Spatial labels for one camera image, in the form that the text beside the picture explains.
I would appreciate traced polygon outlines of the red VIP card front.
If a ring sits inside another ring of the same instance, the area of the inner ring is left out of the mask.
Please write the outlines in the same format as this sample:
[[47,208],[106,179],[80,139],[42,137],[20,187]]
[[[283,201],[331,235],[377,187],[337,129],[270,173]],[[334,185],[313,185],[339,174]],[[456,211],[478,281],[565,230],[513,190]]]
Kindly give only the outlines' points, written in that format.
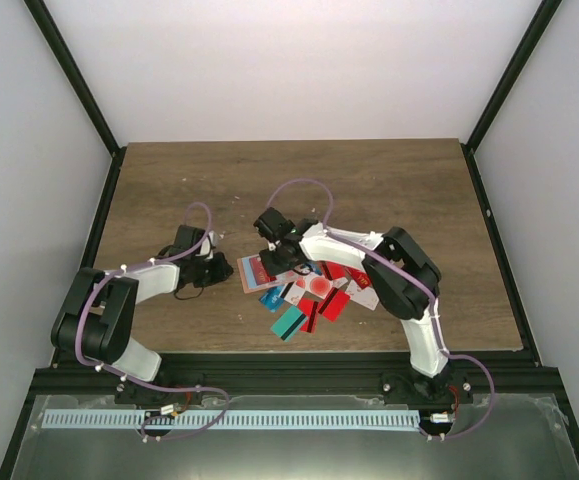
[[261,285],[273,280],[273,278],[267,274],[267,271],[259,256],[248,257],[245,260],[245,265],[247,267],[247,272],[252,278],[252,282],[254,284]]

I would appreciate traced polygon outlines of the pink card holder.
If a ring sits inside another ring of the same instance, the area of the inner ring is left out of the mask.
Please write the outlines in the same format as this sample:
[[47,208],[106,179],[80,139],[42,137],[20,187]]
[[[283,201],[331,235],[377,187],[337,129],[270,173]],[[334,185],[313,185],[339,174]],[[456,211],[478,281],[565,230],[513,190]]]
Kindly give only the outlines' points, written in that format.
[[287,273],[280,275],[268,274],[259,255],[239,258],[237,260],[237,266],[245,294],[284,285],[293,279],[293,277]]

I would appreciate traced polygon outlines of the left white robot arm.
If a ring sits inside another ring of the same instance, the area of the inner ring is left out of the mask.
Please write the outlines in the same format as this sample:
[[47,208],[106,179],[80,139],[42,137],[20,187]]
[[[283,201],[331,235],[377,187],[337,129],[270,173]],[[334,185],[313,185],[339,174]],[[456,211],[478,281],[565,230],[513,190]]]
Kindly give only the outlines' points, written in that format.
[[147,401],[165,402],[174,381],[159,370],[161,356],[132,338],[135,307],[158,295],[177,295],[187,286],[202,291],[229,279],[234,270],[217,243],[213,231],[181,225],[173,243],[143,264],[117,271],[80,269],[53,325],[53,346],[79,353],[95,367],[134,377]]

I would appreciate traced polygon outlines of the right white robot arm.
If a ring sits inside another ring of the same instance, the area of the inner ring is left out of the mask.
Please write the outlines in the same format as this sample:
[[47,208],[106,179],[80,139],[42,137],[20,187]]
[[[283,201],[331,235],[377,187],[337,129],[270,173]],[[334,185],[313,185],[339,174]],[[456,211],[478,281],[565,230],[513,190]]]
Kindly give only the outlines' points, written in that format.
[[309,262],[332,262],[366,274],[379,303],[402,323],[411,390],[427,403],[448,392],[448,353],[438,325],[441,273],[404,229],[359,233],[313,219],[293,223],[272,207],[253,227],[268,242],[260,257],[271,276]]

